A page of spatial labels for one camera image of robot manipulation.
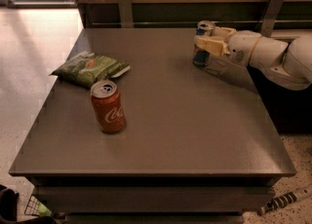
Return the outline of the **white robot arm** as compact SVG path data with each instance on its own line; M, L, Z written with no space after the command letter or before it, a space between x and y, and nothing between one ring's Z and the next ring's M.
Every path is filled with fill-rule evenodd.
M290 43L264 37L249 30L206 25L194 37L194 63L216 76L233 76L245 67L259 70L269 81L292 91L312 84L312 37L301 36Z

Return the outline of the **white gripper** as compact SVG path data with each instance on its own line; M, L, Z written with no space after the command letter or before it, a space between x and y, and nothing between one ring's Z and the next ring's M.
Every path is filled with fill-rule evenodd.
M216 26L212 32L213 36L196 35L194 43L199 49L213 56L230 54L228 59L231 62L241 66L247 66L253 49L261 38L261 35L249 30L236 32L237 30L235 28ZM228 44L223 38L229 38Z

